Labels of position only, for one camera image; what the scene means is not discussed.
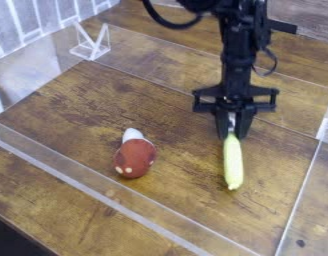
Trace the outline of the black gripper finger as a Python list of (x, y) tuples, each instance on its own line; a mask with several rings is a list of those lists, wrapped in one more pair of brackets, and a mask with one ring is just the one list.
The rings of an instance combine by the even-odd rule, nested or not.
[(234, 134), (238, 140), (244, 139), (248, 134), (255, 115), (256, 111), (252, 109), (243, 109), (236, 114)]
[(229, 119), (228, 119), (226, 111), (222, 111), (222, 110), (216, 111), (214, 122), (216, 122), (218, 138), (224, 139), (228, 136), (228, 127), (229, 127)]

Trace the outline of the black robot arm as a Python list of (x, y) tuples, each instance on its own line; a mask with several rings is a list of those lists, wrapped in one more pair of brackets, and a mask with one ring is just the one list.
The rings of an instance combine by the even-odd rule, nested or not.
[(271, 28), (267, 18), (267, 0), (188, 0), (190, 11), (209, 11), (218, 20), (222, 42), (221, 81), (217, 85), (193, 91), (194, 112), (214, 115), (217, 135), (225, 138), (233, 129), (244, 139), (259, 111), (276, 108), (276, 88), (251, 84), (251, 71), (259, 51), (273, 61), (271, 69), (257, 75), (268, 76), (276, 69), (277, 57), (268, 49)]

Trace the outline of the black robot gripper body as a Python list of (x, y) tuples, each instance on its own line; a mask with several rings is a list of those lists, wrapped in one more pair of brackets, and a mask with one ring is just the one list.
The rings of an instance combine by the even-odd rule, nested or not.
[(279, 90), (251, 84), (251, 70), (260, 50), (255, 26), (230, 20), (220, 21), (222, 41), (220, 84), (193, 91), (194, 112), (273, 111)]

